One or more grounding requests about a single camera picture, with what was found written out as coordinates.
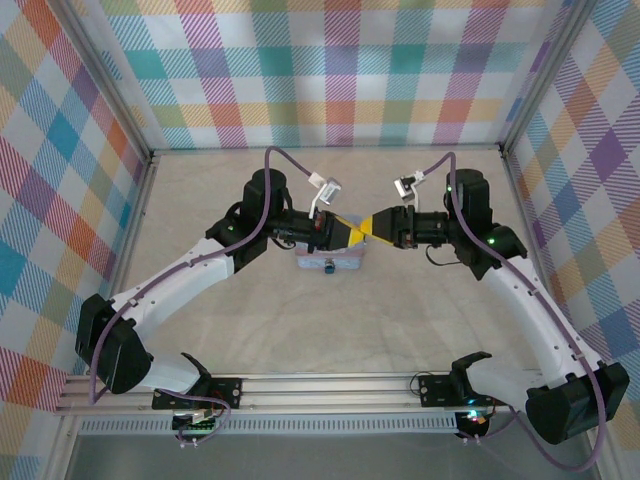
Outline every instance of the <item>beige floor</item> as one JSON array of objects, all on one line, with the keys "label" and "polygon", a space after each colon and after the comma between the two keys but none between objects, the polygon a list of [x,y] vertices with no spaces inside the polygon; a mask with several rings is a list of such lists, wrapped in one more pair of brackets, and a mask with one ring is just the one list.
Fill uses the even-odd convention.
[{"label": "beige floor", "polygon": [[[292,153],[342,183],[333,211],[366,217],[400,203],[394,178],[426,168],[443,152]],[[460,151],[458,158],[459,168],[478,168],[489,179],[495,220],[522,233],[497,152]],[[128,284],[184,254],[241,198],[262,162],[258,150],[162,157]],[[272,167],[286,173],[294,206],[307,208],[313,187],[278,155]],[[442,209],[445,174],[443,168],[420,187],[423,211]],[[450,247],[435,256],[455,260]],[[293,252],[272,247],[177,312],[148,347],[189,352],[220,373],[448,370],[480,349],[534,365],[509,312],[465,267],[437,268],[424,248],[401,251],[373,240],[360,270],[335,275],[302,270]]]}]

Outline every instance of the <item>gray floor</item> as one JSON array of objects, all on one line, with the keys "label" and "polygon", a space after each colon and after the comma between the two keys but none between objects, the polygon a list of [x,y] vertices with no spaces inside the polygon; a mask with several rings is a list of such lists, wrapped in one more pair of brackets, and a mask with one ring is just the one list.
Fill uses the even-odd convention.
[{"label": "gray floor", "polygon": [[[197,450],[181,450],[171,436],[85,436],[76,442],[67,479],[599,478],[595,469],[574,474],[551,466],[514,426],[481,445],[464,447],[452,434],[221,435]],[[587,457],[583,437],[548,449],[569,465]]]},{"label": "gray floor", "polygon": [[[443,152],[407,149],[292,151],[309,169],[343,184],[331,210],[367,217],[400,204],[393,179],[424,169]],[[495,220],[523,229],[496,151],[460,151],[459,168],[481,170]],[[133,286],[189,250],[261,168],[263,151],[162,157],[131,264]],[[294,206],[315,194],[278,155]],[[423,211],[442,210],[446,169],[420,186]],[[450,247],[434,254],[455,260]],[[533,357],[505,307],[462,266],[437,268],[424,249],[400,251],[370,241],[359,271],[302,270],[292,252],[269,251],[165,322],[152,351],[186,351],[224,373],[406,372],[448,370],[484,349],[524,366]]]}]

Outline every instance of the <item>wire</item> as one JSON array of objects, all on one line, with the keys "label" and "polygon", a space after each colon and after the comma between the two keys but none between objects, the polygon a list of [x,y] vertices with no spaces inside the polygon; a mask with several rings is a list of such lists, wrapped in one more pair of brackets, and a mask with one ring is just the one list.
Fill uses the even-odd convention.
[{"label": "wire", "polygon": [[198,447],[203,443],[211,440],[215,434],[217,434],[220,429],[224,426],[225,423],[229,421],[229,417],[231,416],[231,406],[225,402],[224,400],[220,400],[219,398],[213,397],[200,397],[197,395],[185,395],[184,393],[172,392],[171,390],[165,390],[163,388],[159,388],[158,391],[162,393],[166,393],[167,395],[171,395],[176,398],[182,398],[183,400],[193,400],[196,402],[210,402],[215,405],[221,405],[224,407],[224,411],[226,412],[225,416],[222,417],[220,421],[216,420],[215,428],[209,432],[207,435],[202,437],[200,440],[196,440],[195,438],[191,442],[187,442],[182,436],[182,432],[184,431],[184,426],[178,429],[178,440],[180,440],[180,447],[184,448],[187,445],[192,445],[193,447]]},{"label": "wire", "polygon": [[[270,204],[271,204],[271,175],[270,175],[269,163],[270,163],[270,156],[271,156],[271,152],[272,151],[276,151],[280,155],[285,157],[287,160],[289,160],[291,163],[293,163],[293,165],[296,166],[301,172],[303,172],[305,175],[307,175],[307,177],[311,176],[311,172],[309,172],[306,168],[304,168],[302,165],[300,165],[296,160],[293,159],[293,157],[291,157],[287,152],[285,152],[281,148],[276,147],[276,146],[270,146],[265,150],[265,152],[264,152],[265,199],[264,199],[264,206],[263,206],[263,209],[262,209],[262,216],[260,217],[260,220],[258,221],[258,224],[256,225],[256,228],[254,228],[254,230],[248,236],[246,236],[245,238],[243,238],[239,242],[234,243],[233,245],[225,247],[225,248],[223,248],[221,250],[217,250],[217,251],[215,251],[213,253],[210,253],[208,255],[202,255],[202,256],[200,256],[200,257],[198,257],[196,259],[193,259],[191,262],[182,262],[182,263],[174,265],[173,267],[168,269],[166,272],[162,273],[161,275],[158,275],[158,277],[154,278],[149,283],[147,283],[144,287],[142,287],[140,290],[138,290],[137,293],[131,298],[131,300],[129,302],[126,302],[122,307],[120,307],[120,309],[118,309],[118,311],[113,315],[113,317],[111,317],[111,319],[107,322],[107,324],[105,325],[104,329],[100,333],[100,336],[98,337],[98,341],[96,342],[96,346],[95,346],[95,348],[93,350],[93,356],[91,357],[91,365],[90,365],[90,368],[89,368],[89,404],[90,405],[95,405],[95,403],[107,391],[107,387],[105,386],[104,388],[102,388],[102,390],[100,390],[100,392],[96,393],[98,361],[100,359],[100,353],[102,352],[102,348],[104,347],[104,342],[106,341],[107,336],[109,335],[109,332],[114,327],[116,322],[126,313],[126,311],[129,308],[131,308],[132,305],[135,305],[135,303],[138,300],[143,298],[144,295],[147,292],[149,292],[152,288],[156,287],[157,285],[159,285],[160,283],[165,281],[167,278],[173,276],[174,274],[176,274],[180,270],[182,270],[184,268],[187,268],[187,267],[191,267],[191,266],[196,265],[196,264],[198,264],[200,262],[204,262],[204,261],[216,258],[216,257],[220,257],[220,256],[225,255],[225,254],[227,254],[229,252],[232,252],[232,251],[234,251],[234,250],[236,250],[236,249],[238,249],[240,247],[243,247],[247,243],[251,242],[255,237],[257,237],[258,234],[262,231],[262,228],[264,227],[264,224],[267,221],[267,217],[269,216],[269,207],[270,207]],[[220,399],[217,399],[217,398],[210,398],[210,397],[187,398],[187,397],[191,397],[191,396],[190,395],[184,395],[184,394],[178,393],[178,392],[171,392],[169,390],[163,390],[163,391],[165,393],[173,395],[173,396],[175,396],[177,398],[186,398],[188,400],[189,399],[194,399],[195,400],[195,399],[199,398],[199,399],[202,399],[201,401],[208,401],[208,402],[217,403],[217,404],[220,404],[220,402],[224,402],[223,400],[220,400]]]},{"label": "wire", "polygon": [[281,248],[282,250],[293,250],[294,248],[296,248],[296,242],[289,242],[287,243],[287,245],[289,245],[288,247],[285,247],[283,244],[281,244],[277,239],[272,238],[271,241],[278,247]]},{"label": "wire", "polygon": [[429,249],[432,247],[433,245],[427,245],[427,248],[424,250],[424,254],[427,256],[427,260],[429,260],[429,263],[431,263],[432,265],[435,265],[436,267],[446,267],[447,265],[458,265],[460,263],[462,263],[461,261],[457,261],[457,262],[447,262],[447,263],[438,263],[436,262],[433,258],[431,258],[431,256],[429,255]]},{"label": "wire", "polygon": [[411,377],[411,380],[409,381],[409,390],[411,391],[411,393],[413,393],[417,397],[420,396],[420,392],[417,392],[416,390],[413,389],[413,382],[415,382],[416,378],[418,378],[418,375],[422,375],[422,374],[433,375],[433,373],[431,372],[418,372],[413,377]]},{"label": "wire", "polygon": [[287,152],[285,152],[283,149],[281,149],[280,147],[276,147],[275,145],[271,145],[270,147],[267,148],[267,151],[273,151],[273,152],[278,152],[280,155],[282,155],[284,158],[286,158],[287,160],[289,160],[289,162],[291,162],[293,164],[294,167],[296,167],[298,170],[300,170],[302,173],[304,173],[307,177],[311,176],[311,172],[309,170],[307,170],[306,168],[304,168],[300,162],[298,162],[295,158],[293,158],[291,155],[289,155]]},{"label": "wire", "polygon": [[600,385],[598,384],[598,380],[596,379],[595,373],[593,372],[591,365],[589,365],[589,362],[587,362],[587,360],[584,358],[584,355],[582,354],[582,350],[580,350],[580,347],[576,343],[575,339],[567,331],[566,327],[562,323],[562,320],[556,313],[553,306],[547,301],[546,298],[544,298],[544,296],[540,293],[540,291],[538,291],[536,286],[514,264],[512,264],[500,253],[496,252],[494,249],[492,249],[491,247],[486,245],[484,242],[482,242],[478,237],[476,237],[476,235],[469,228],[469,225],[467,225],[467,222],[465,221],[464,216],[462,214],[462,209],[460,208],[460,203],[458,201],[457,184],[456,184],[456,154],[453,152],[446,153],[438,162],[436,162],[434,165],[432,165],[427,170],[425,170],[424,174],[427,175],[433,172],[436,168],[441,166],[447,160],[450,160],[449,182],[451,186],[451,203],[453,205],[453,209],[455,211],[456,218],[460,224],[460,227],[462,228],[464,233],[467,235],[467,237],[478,246],[478,248],[480,248],[487,254],[491,255],[493,258],[498,260],[503,266],[508,268],[509,271],[511,271],[511,273],[513,273],[518,278],[518,280],[524,283],[525,286],[529,289],[529,291],[533,293],[533,295],[540,302],[540,304],[545,309],[545,311],[549,314],[553,323],[556,325],[556,327],[558,328],[558,330],[560,331],[564,339],[569,344],[569,347],[575,353],[576,358],[580,362],[580,365],[586,372],[587,377],[591,382],[591,385],[593,387],[593,392],[596,397],[596,405],[598,409],[598,434],[596,437],[593,450],[591,451],[591,455],[589,455],[589,458],[582,465],[572,466],[572,465],[565,465],[563,463],[560,463],[558,460],[553,458],[544,449],[544,447],[540,444],[538,439],[533,435],[531,430],[529,430],[529,428],[525,425],[525,423],[520,418],[518,418],[517,413],[513,409],[513,407],[510,406],[509,408],[512,414],[516,417],[516,421],[525,430],[525,432],[533,442],[534,446],[538,449],[540,454],[547,461],[549,461],[552,465],[556,466],[561,470],[566,470],[566,471],[575,472],[575,473],[584,472],[589,468],[591,468],[598,460],[598,457],[600,456],[600,452],[602,451],[602,448],[604,446],[604,441],[605,441],[606,431],[607,431],[607,418],[606,418],[604,398],[602,396],[602,390],[600,389]]}]

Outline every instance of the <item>plaid wallpaper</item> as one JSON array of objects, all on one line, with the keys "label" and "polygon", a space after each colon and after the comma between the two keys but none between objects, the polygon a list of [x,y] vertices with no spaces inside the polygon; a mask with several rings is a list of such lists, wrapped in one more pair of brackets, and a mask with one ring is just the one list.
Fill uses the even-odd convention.
[{"label": "plaid wallpaper", "polygon": [[631,376],[640,472],[640,0],[601,0],[510,159],[555,297]]},{"label": "plaid wallpaper", "polygon": [[149,143],[172,149],[496,143],[573,4],[85,1]]},{"label": "plaid wallpaper", "polygon": [[143,162],[45,0],[0,12],[0,478],[31,479]]}]

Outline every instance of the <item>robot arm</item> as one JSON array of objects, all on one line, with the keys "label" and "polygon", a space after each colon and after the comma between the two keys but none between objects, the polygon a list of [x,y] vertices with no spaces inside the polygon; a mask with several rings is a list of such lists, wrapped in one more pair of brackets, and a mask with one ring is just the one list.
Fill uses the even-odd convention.
[{"label": "robot arm", "polygon": [[182,357],[155,354],[144,347],[155,329],[202,291],[229,278],[264,253],[269,239],[302,241],[311,252],[344,248],[362,239],[359,231],[352,230],[331,212],[313,208],[310,215],[294,210],[284,174],[273,169],[269,174],[269,212],[261,231],[250,241],[226,254],[216,254],[246,240],[255,231],[267,193],[264,170],[254,173],[245,185],[242,201],[233,205],[185,255],[110,300],[94,295],[83,303],[76,352],[87,364],[91,363],[105,325],[116,312],[125,311],[107,334],[98,357],[97,376],[112,393],[147,386],[210,396],[211,386],[207,385],[210,375],[193,358],[186,354]]},{"label": "robot arm", "polygon": [[[403,199],[417,195],[415,183],[416,176],[396,181]],[[457,193],[463,220],[476,239],[490,246],[522,276],[469,238],[456,215],[452,190]],[[525,411],[536,431],[547,442],[557,444],[598,425],[597,402],[586,362],[602,392],[607,420],[613,418],[629,384],[626,371],[619,363],[606,365],[582,340],[545,290],[513,230],[493,222],[489,184],[482,173],[456,170],[455,190],[447,175],[444,203],[447,212],[420,213],[413,205],[389,208],[365,221],[363,230],[403,249],[417,248],[419,244],[451,244],[460,262],[510,307],[540,370],[518,369],[485,352],[471,354],[454,362],[449,375],[460,400],[466,403],[479,395],[490,396]],[[539,296],[551,306],[553,316],[566,332],[560,331]],[[565,339],[567,332],[577,349]]]}]

